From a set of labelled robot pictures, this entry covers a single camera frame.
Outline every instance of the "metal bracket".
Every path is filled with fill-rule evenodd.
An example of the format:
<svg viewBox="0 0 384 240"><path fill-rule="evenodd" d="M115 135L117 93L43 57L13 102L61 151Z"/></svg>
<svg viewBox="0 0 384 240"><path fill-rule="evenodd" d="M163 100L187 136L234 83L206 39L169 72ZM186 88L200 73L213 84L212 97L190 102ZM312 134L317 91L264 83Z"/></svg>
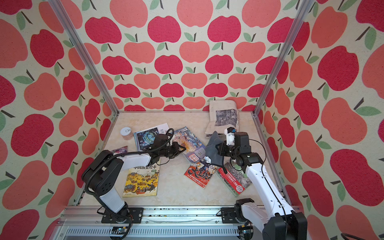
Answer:
<svg viewBox="0 0 384 240"><path fill-rule="evenodd" d="M144 208L142 207L129 207L129 214L132 216L132 223L141 223L141 219L143 216ZM107 211L104 211L103 218L101 219L101 223L114 223L116 224L118 222L118 219L108 213Z"/></svg>

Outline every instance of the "comic book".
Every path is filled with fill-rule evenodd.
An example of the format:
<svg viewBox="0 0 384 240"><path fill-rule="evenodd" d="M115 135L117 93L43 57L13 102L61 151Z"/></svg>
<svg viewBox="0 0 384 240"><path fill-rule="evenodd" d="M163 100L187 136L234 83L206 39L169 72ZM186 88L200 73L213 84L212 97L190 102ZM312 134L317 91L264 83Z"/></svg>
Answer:
<svg viewBox="0 0 384 240"><path fill-rule="evenodd" d="M145 167L133 167L128 170L123 197L145 197L157 195L160 166L153 164Z"/></svg>
<svg viewBox="0 0 384 240"><path fill-rule="evenodd" d="M155 137L159 134L165 134L169 129L167 123L157 125L156 127L150 127L148 129L134 132L133 136L135 138L135 143L138 151L143 151L143 149L153 143Z"/></svg>
<svg viewBox="0 0 384 240"><path fill-rule="evenodd" d="M204 160L204 144L187 127L176 130L172 141L187 148L183 154L191 165L196 166L199 161Z"/></svg>
<svg viewBox="0 0 384 240"><path fill-rule="evenodd" d="M251 180L246 176L243 171L236 171L232 168L230 162L224 164L224 167L227 169L228 173L225 174L223 169L220 168L217 173L220 175L220 178L227 185L229 190L235 195L235 197L239 196L249 185L252 184Z"/></svg>

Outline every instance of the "yellow book cover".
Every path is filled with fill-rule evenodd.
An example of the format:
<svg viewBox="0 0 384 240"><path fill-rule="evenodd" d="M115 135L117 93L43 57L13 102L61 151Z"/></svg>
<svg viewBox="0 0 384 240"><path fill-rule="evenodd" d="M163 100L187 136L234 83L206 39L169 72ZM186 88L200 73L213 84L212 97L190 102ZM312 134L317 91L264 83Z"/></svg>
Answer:
<svg viewBox="0 0 384 240"><path fill-rule="evenodd" d="M145 197L157 195L160 166L134 167L128 170L123 197Z"/></svg>

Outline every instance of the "red apple print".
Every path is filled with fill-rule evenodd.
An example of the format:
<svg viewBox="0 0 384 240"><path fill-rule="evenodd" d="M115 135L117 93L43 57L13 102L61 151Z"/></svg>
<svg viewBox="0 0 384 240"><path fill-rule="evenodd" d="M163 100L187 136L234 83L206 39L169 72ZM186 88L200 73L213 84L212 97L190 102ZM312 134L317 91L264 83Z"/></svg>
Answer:
<svg viewBox="0 0 384 240"><path fill-rule="evenodd" d="M100 138L102 141L104 141L104 138L107 135L110 125L111 121L108 118L104 119L103 124L100 127Z"/></svg>
<svg viewBox="0 0 384 240"><path fill-rule="evenodd" d="M307 171L303 173L301 182L316 211L324 217L329 217L333 213L333 201L323 179L317 173Z"/></svg>
<svg viewBox="0 0 384 240"><path fill-rule="evenodd" d="M93 124L96 121L97 116L100 113L100 104L96 99L91 98L88 104L85 106L84 118L89 124Z"/></svg>
<svg viewBox="0 0 384 240"><path fill-rule="evenodd" d="M85 23L85 32L95 43L119 43L121 41L119 27L107 17L88 19Z"/></svg>
<svg viewBox="0 0 384 240"><path fill-rule="evenodd" d="M359 73L358 57L347 52L346 47L337 46L321 59L317 73L333 90L345 90L352 85Z"/></svg>
<svg viewBox="0 0 384 240"><path fill-rule="evenodd" d="M284 61L283 65L280 68L279 73L276 76L279 84L283 84L285 82L285 80L287 80L288 72L289 72L288 63L286 61Z"/></svg>
<svg viewBox="0 0 384 240"><path fill-rule="evenodd" d="M228 87L224 83L211 83L204 88L207 97L224 97L228 93Z"/></svg>
<svg viewBox="0 0 384 240"><path fill-rule="evenodd" d="M72 140L66 140L59 146L57 152L52 156L51 170L57 175L65 174L70 168L72 161L77 156L79 147L77 143Z"/></svg>
<svg viewBox="0 0 384 240"><path fill-rule="evenodd" d="M2 165L8 157L7 144L0 137L0 165Z"/></svg>
<svg viewBox="0 0 384 240"><path fill-rule="evenodd" d="M47 26L54 32L63 33L64 28L48 2L39 3L40 16Z"/></svg>
<svg viewBox="0 0 384 240"><path fill-rule="evenodd" d="M265 98L265 104L267 107L272 106L273 103L273 90L269 89L268 95Z"/></svg>
<svg viewBox="0 0 384 240"><path fill-rule="evenodd" d="M185 109L183 106L177 104L165 106L164 111L185 111Z"/></svg>
<svg viewBox="0 0 384 240"><path fill-rule="evenodd" d="M361 153L341 149L332 154L329 163L354 200L365 206L376 206L384 200L381 176Z"/></svg>
<svg viewBox="0 0 384 240"><path fill-rule="evenodd" d="M370 23L379 31L384 31L384 6L380 0L362 0L356 12L359 23Z"/></svg>
<svg viewBox="0 0 384 240"><path fill-rule="evenodd" d="M18 13L21 9L31 9L32 1L1 1L0 2L0 12L13 15Z"/></svg>
<svg viewBox="0 0 384 240"><path fill-rule="evenodd" d="M60 84L49 73L40 74L39 78L24 90L25 102L33 109L42 111L53 108L61 98Z"/></svg>
<svg viewBox="0 0 384 240"><path fill-rule="evenodd" d="M293 107L305 125L314 124L320 114L319 102L312 96L310 90L304 90L297 94Z"/></svg>
<svg viewBox="0 0 384 240"><path fill-rule="evenodd" d="M229 55L215 55L207 60L205 69L209 73L227 74L233 69L233 60Z"/></svg>
<svg viewBox="0 0 384 240"><path fill-rule="evenodd" d="M39 218L39 212L35 209L24 210L16 214L3 226L0 240L28 239L31 232L35 229Z"/></svg>
<svg viewBox="0 0 384 240"><path fill-rule="evenodd" d="M16 127L13 131L11 147L19 156L32 156L40 150L45 140L52 135L53 129L51 119L41 114L31 114L24 119L22 125Z"/></svg>
<svg viewBox="0 0 384 240"><path fill-rule="evenodd" d="M53 222L48 226L47 230L45 230L43 240L49 240L58 221L60 221L60 218L53 220Z"/></svg>
<svg viewBox="0 0 384 240"><path fill-rule="evenodd" d="M265 28L276 19L280 8L280 0L248 0L242 10L243 22L251 28Z"/></svg>
<svg viewBox="0 0 384 240"><path fill-rule="evenodd" d="M157 42L177 42L181 37L179 23L171 16L155 17L148 23L148 35Z"/></svg>
<svg viewBox="0 0 384 240"><path fill-rule="evenodd" d="M321 123L331 138L346 145L361 142L367 135L364 119L342 98L330 100L321 112Z"/></svg>
<svg viewBox="0 0 384 240"><path fill-rule="evenodd" d="M3 206L8 210L27 206L39 195L48 178L49 169L43 161L36 160L27 163L20 175L5 191L2 201Z"/></svg>
<svg viewBox="0 0 384 240"><path fill-rule="evenodd" d="M127 59L125 59L122 56L116 56L116 57L108 56L104 58L103 68L105 71L113 75L118 75L118 74L130 75L132 73L131 64L128 62Z"/></svg>
<svg viewBox="0 0 384 240"><path fill-rule="evenodd" d="M0 76L0 86L0 108L2 108L14 101L16 92L13 85L3 76Z"/></svg>
<svg viewBox="0 0 384 240"><path fill-rule="evenodd" d="M140 97L139 89L130 83L124 85L119 84L115 87L115 92L122 98L138 98Z"/></svg>
<svg viewBox="0 0 384 240"><path fill-rule="evenodd" d="M30 48L35 60L43 67L52 67L57 60L64 57L64 49L53 33L42 29L31 37Z"/></svg>
<svg viewBox="0 0 384 240"><path fill-rule="evenodd" d="M268 30L267 38L270 43L283 43L287 38L288 32L291 29L293 23L292 18L282 18L275 22ZM295 51L301 51L307 44L310 36L310 25L308 22L304 22L292 44Z"/></svg>
<svg viewBox="0 0 384 240"><path fill-rule="evenodd" d="M379 138L384 142L384 120L381 121L377 134L379 135Z"/></svg>
<svg viewBox="0 0 384 240"><path fill-rule="evenodd" d="M148 9L142 0L112 0L109 9L113 18L127 28L142 28L147 23Z"/></svg>
<svg viewBox="0 0 384 240"><path fill-rule="evenodd" d="M241 33L241 24L237 17L220 16L213 20L208 27L208 37L213 42L228 42L236 41Z"/></svg>
<svg viewBox="0 0 384 240"><path fill-rule="evenodd" d="M344 33L347 23L348 17L345 13L336 12L333 7L325 8L313 25L312 42L317 43L319 48L334 45Z"/></svg>
<svg viewBox="0 0 384 240"><path fill-rule="evenodd" d="M247 95L250 98L258 98L262 94L263 89L264 89L264 84L260 83L260 84L253 85L248 89Z"/></svg>
<svg viewBox="0 0 384 240"><path fill-rule="evenodd" d="M47 204L45 215L49 218L58 216L70 203L74 189L75 185L72 178L67 177L61 180Z"/></svg>
<svg viewBox="0 0 384 240"><path fill-rule="evenodd" d="M91 157L88 157L86 158L83 163L81 164L81 168L78 170L77 172L77 177L76 177L76 185L78 187L82 187L83 186L83 180L81 179L81 175L84 173L84 171L91 165L91 163L93 162L93 158Z"/></svg>
<svg viewBox="0 0 384 240"><path fill-rule="evenodd" d="M363 239L378 240L369 219L355 207L341 206L336 212L336 223L341 232Z"/></svg>
<svg viewBox="0 0 384 240"><path fill-rule="evenodd" d="M241 109L241 111L252 111L253 112L255 110L255 108L256 108L256 105L248 105L248 106L243 107L243 109Z"/></svg>
<svg viewBox="0 0 384 240"><path fill-rule="evenodd" d="M286 147L292 147L295 141L295 130L291 126L288 118L280 119L277 124L277 131L279 132L284 145Z"/></svg>
<svg viewBox="0 0 384 240"><path fill-rule="evenodd" d="M178 83L174 83L174 84L166 83L160 87L160 94L166 98L172 98L172 97L179 98L184 95L184 89Z"/></svg>
<svg viewBox="0 0 384 240"><path fill-rule="evenodd" d="M309 215L307 217L308 233L311 235L312 240L324 240L328 239L327 230L321 220L315 215Z"/></svg>
<svg viewBox="0 0 384 240"><path fill-rule="evenodd" d="M296 138L296 149L301 159L311 168L319 168L323 165L324 154L319 145L314 141L310 131L302 130Z"/></svg>
<svg viewBox="0 0 384 240"><path fill-rule="evenodd" d="M155 69L161 74L179 74L183 70L183 64L175 55L162 55L155 60Z"/></svg>
<svg viewBox="0 0 384 240"><path fill-rule="evenodd" d="M203 27L211 20L214 5L211 0L181 0L177 4L177 16L185 25Z"/></svg>
<svg viewBox="0 0 384 240"><path fill-rule="evenodd" d="M69 75L63 80L64 95L70 101L76 101L81 92L85 90L83 77L76 71L70 71Z"/></svg>
<svg viewBox="0 0 384 240"><path fill-rule="evenodd" d="M14 68L18 61L26 60L28 49L22 35L3 19L0 19L0 43L0 68Z"/></svg>
<svg viewBox="0 0 384 240"><path fill-rule="evenodd" d="M269 137L267 139L267 143L269 148L271 149L273 159L275 160L275 162L279 161L279 149L276 146L275 139L273 137Z"/></svg>
<svg viewBox="0 0 384 240"><path fill-rule="evenodd" d="M291 204L293 206L299 206L298 212L304 213L303 204L301 203L301 201L299 199L299 194L297 194L296 189L294 187L292 187L291 185L286 185L285 190L287 190L289 199L291 200Z"/></svg>
<svg viewBox="0 0 384 240"><path fill-rule="evenodd" d="M260 109L259 113L257 114L257 117L259 118L260 124L263 124L263 110Z"/></svg>
<svg viewBox="0 0 384 240"><path fill-rule="evenodd" d="M258 74L270 74L273 66L275 65L276 59L277 58L273 56L261 59L256 65L256 72Z"/></svg>
<svg viewBox="0 0 384 240"><path fill-rule="evenodd" d="M128 105L124 108L124 111L145 111L145 108L141 105Z"/></svg>
<svg viewBox="0 0 384 240"><path fill-rule="evenodd" d="M375 89L379 97L384 99L384 85L381 76L384 76L384 44L368 58L361 75L364 85L367 88Z"/></svg>

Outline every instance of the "black cable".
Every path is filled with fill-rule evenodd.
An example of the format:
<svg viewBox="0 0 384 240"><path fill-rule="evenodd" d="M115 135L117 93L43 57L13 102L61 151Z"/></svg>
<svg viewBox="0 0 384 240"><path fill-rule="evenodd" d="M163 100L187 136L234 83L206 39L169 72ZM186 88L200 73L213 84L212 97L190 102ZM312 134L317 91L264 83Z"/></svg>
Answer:
<svg viewBox="0 0 384 240"><path fill-rule="evenodd" d="M342 233L340 234L341 237L345 240L349 240L347 237L350 237L350 238L353 238L353 239L356 239L356 240L365 240L365 239L362 239L362 238L359 238L359 237L356 237L354 235L351 235L351 234L347 234L347 233Z"/></svg>

